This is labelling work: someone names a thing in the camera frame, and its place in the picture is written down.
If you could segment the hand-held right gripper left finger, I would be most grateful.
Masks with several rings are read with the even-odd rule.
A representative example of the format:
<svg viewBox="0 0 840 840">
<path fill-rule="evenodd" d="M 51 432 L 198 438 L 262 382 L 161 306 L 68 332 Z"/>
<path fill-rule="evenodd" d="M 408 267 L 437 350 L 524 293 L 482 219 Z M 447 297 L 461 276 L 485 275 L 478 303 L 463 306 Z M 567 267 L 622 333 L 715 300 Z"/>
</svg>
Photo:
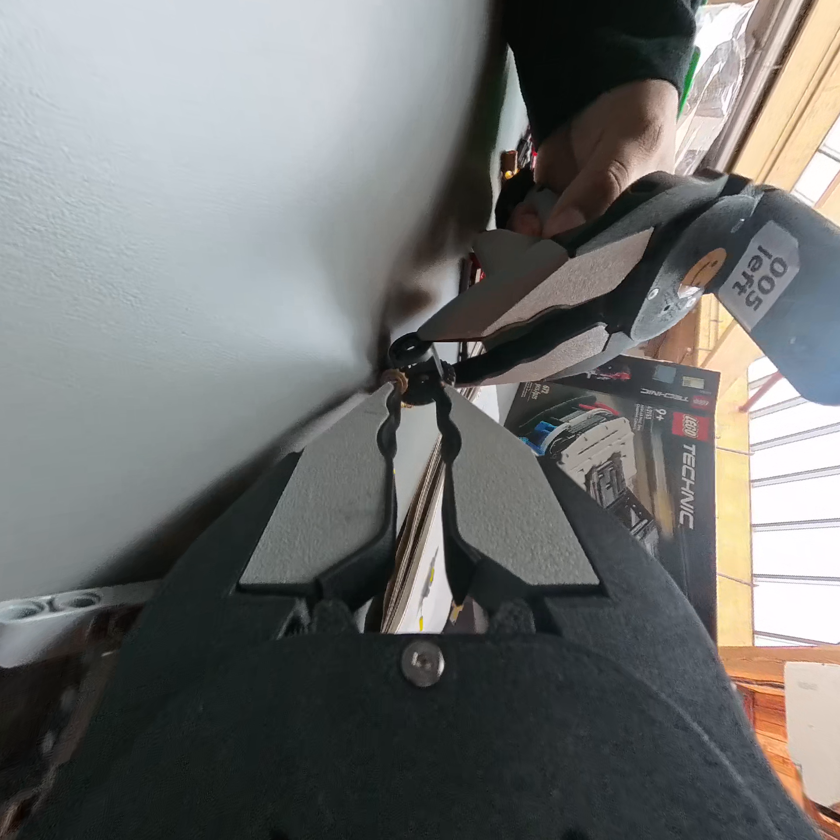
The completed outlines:
<svg viewBox="0 0 840 840">
<path fill-rule="evenodd" d="M 238 581 L 249 594 L 361 607 L 384 590 L 396 546 L 394 382 L 354 405 L 300 452 Z"/>
</svg>

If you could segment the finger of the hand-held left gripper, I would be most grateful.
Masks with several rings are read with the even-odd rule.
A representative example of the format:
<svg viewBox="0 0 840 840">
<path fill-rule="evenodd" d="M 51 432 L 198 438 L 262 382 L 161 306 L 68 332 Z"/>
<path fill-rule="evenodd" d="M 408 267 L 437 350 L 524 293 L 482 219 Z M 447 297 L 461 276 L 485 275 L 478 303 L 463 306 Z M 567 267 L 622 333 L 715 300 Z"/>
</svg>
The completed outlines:
<svg viewBox="0 0 840 840">
<path fill-rule="evenodd" d="M 552 239 L 508 230 L 480 234 L 474 252 L 484 278 L 418 330 L 424 342 L 489 338 L 555 309 L 570 309 L 616 289 L 643 257 L 649 227 L 612 242 L 599 237 L 572 256 Z"/>
<path fill-rule="evenodd" d="M 458 387 L 538 382 L 588 371 L 618 354 L 618 333 L 596 324 L 581 332 L 540 328 L 486 348 L 454 367 Z"/>
</svg>

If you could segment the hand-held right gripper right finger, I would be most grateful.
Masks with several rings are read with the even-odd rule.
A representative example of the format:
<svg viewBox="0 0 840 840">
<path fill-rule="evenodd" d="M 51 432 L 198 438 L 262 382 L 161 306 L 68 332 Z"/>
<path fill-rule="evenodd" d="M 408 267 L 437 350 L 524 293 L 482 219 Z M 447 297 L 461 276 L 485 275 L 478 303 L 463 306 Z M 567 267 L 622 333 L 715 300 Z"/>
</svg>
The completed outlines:
<svg viewBox="0 0 840 840">
<path fill-rule="evenodd" d="M 456 389 L 436 393 L 453 600 L 597 593 L 601 581 L 536 456 Z"/>
</svg>

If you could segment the dark grey lego differential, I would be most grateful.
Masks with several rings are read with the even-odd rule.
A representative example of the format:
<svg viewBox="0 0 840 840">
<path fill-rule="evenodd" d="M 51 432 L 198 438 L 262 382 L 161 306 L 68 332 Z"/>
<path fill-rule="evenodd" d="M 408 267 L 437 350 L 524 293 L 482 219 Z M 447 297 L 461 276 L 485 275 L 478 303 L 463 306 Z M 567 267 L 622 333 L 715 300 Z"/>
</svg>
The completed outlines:
<svg viewBox="0 0 840 840">
<path fill-rule="evenodd" d="M 433 403 L 444 385 L 455 383 L 455 366 L 442 360 L 434 342 L 422 340 L 416 332 L 396 339 L 388 350 L 388 371 L 398 374 L 402 402 L 409 406 Z"/>
</svg>

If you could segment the person's left forearm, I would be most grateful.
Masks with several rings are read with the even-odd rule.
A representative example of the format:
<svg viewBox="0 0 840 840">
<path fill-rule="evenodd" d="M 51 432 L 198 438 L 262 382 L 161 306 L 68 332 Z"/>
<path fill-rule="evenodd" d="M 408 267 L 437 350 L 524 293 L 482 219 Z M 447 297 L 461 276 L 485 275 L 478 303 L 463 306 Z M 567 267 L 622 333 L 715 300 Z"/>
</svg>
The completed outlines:
<svg viewBox="0 0 840 840">
<path fill-rule="evenodd" d="M 512 51 L 535 147 L 602 94 L 666 81 L 681 98 L 698 1 L 506 1 Z"/>
</svg>

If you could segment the black lego set box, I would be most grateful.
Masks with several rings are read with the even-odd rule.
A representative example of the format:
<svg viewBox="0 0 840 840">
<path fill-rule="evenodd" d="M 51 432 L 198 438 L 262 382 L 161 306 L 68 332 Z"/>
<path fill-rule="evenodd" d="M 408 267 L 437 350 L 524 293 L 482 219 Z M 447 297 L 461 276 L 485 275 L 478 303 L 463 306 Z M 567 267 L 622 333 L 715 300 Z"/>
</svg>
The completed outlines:
<svg viewBox="0 0 840 840">
<path fill-rule="evenodd" d="M 521 383 L 505 422 L 666 568 L 714 642 L 720 379 L 620 355 L 591 372 Z"/>
</svg>

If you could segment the person's left hand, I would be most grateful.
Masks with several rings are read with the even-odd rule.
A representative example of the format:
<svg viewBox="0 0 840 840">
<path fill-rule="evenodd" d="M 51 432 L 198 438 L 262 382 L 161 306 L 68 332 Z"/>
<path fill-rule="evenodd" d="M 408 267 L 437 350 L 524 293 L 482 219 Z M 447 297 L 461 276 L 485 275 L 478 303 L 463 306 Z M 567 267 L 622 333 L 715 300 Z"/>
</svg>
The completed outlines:
<svg viewBox="0 0 840 840">
<path fill-rule="evenodd" d="M 552 238 L 588 224 L 625 190 L 675 165 L 679 94 L 666 80 L 639 80 L 610 90 L 541 142 L 533 169 L 536 186 L 557 196 L 542 222 L 523 202 L 507 228 Z"/>
</svg>

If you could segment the white instruction booklet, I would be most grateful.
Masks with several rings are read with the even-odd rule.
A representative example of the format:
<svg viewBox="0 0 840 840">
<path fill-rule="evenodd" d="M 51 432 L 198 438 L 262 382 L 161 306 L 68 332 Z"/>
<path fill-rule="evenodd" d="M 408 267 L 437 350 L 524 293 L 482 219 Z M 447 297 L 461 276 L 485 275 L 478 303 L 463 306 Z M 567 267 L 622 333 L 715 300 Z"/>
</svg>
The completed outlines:
<svg viewBox="0 0 840 840">
<path fill-rule="evenodd" d="M 395 567 L 382 604 L 384 634 L 437 634 L 451 612 L 442 522 L 445 463 L 436 408 L 402 405 L 397 431 Z"/>
</svg>

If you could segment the pile of clear plastic bags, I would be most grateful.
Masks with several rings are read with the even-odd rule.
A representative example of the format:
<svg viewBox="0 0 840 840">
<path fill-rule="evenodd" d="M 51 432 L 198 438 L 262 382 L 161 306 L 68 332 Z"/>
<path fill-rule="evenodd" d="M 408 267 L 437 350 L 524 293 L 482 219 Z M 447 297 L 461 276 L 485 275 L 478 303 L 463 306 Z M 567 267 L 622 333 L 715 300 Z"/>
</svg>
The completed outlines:
<svg viewBox="0 0 840 840">
<path fill-rule="evenodd" d="M 704 3 L 696 12 L 695 50 L 677 122 L 677 175 L 690 175 L 701 166 L 735 109 L 757 4 Z"/>
</svg>

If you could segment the window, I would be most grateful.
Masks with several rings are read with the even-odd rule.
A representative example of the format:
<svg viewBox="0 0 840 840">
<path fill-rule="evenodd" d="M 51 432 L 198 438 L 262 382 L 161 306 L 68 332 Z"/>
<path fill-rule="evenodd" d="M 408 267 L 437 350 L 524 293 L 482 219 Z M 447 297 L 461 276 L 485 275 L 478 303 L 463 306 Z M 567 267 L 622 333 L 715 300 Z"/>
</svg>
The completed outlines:
<svg viewBox="0 0 840 840">
<path fill-rule="evenodd" d="M 753 644 L 839 641 L 839 408 L 748 371 Z"/>
</svg>

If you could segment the light grey lego frame assembly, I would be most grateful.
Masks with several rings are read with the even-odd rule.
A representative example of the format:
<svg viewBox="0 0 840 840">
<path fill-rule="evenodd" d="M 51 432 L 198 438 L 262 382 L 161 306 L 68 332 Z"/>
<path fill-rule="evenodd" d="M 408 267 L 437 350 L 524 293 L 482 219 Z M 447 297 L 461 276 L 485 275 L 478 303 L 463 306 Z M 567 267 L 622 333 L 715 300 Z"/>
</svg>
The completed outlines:
<svg viewBox="0 0 840 840">
<path fill-rule="evenodd" d="M 2 602 L 2 670 L 80 655 L 121 634 L 159 585 L 143 581 Z"/>
</svg>

